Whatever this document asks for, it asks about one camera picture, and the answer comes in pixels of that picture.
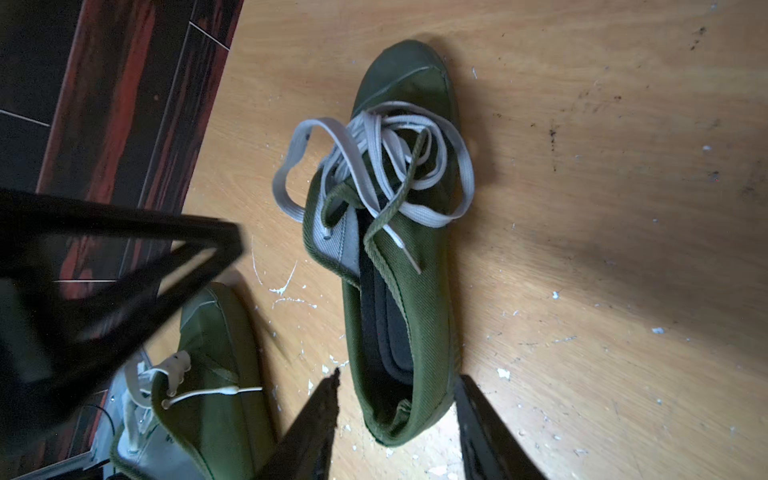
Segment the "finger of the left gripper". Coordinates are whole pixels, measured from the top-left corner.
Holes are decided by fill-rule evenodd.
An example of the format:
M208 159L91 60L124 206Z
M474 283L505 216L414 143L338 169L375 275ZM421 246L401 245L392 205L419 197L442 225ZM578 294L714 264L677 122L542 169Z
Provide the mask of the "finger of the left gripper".
M159 239L176 248L81 299L43 251L53 235ZM1 193L1 452L66 423L193 294L243 252L238 225L14 190Z

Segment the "black insole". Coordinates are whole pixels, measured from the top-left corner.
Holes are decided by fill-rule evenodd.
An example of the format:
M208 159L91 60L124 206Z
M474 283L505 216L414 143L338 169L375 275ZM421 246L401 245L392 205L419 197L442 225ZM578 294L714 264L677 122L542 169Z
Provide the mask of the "black insole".
M356 213L360 240L360 313L364 369L376 383L410 388L414 361L404 317L384 278L366 253L363 238L372 217Z

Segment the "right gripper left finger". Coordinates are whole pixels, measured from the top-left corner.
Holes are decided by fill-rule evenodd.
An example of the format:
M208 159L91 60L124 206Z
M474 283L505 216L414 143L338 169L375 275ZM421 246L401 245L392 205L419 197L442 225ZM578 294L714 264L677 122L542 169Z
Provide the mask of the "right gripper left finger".
M330 479L340 371L324 378L254 479Z

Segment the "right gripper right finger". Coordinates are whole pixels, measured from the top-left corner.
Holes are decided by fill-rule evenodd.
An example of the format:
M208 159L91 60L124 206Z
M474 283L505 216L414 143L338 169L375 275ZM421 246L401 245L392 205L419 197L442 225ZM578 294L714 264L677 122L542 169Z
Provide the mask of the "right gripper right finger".
M545 479L469 375L458 376L454 398L466 479Z

